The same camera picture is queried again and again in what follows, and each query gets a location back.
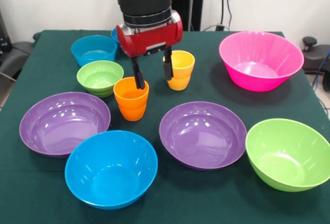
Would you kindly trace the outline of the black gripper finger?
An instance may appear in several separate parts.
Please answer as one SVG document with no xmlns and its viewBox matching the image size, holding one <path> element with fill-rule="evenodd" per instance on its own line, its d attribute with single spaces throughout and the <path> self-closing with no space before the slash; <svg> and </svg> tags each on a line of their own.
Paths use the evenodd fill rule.
<svg viewBox="0 0 330 224">
<path fill-rule="evenodd" d="M 164 48 L 164 59 L 163 59 L 163 69 L 164 75 L 167 81 L 170 81 L 173 77 L 173 67 L 172 67 L 172 47 Z"/>
<path fill-rule="evenodd" d="M 130 58 L 131 66 L 134 72 L 134 78 L 136 82 L 137 89 L 145 89 L 145 81 L 143 77 L 143 73 L 140 71 L 139 64 L 137 61 L 137 57 Z"/>
</svg>

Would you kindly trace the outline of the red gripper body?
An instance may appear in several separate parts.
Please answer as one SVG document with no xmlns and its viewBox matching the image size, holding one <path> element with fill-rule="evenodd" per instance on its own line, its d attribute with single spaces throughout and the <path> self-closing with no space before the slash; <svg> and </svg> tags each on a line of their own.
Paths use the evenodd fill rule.
<svg viewBox="0 0 330 224">
<path fill-rule="evenodd" d="M 149 28 L 131 28 L 120 24 L 116 30 L 122 51 L 129 58 L 158 52 L 179 43 L 183 37 L 183 23 L 175 10 L 170 20 L 163 24 Z"/>
</svg>

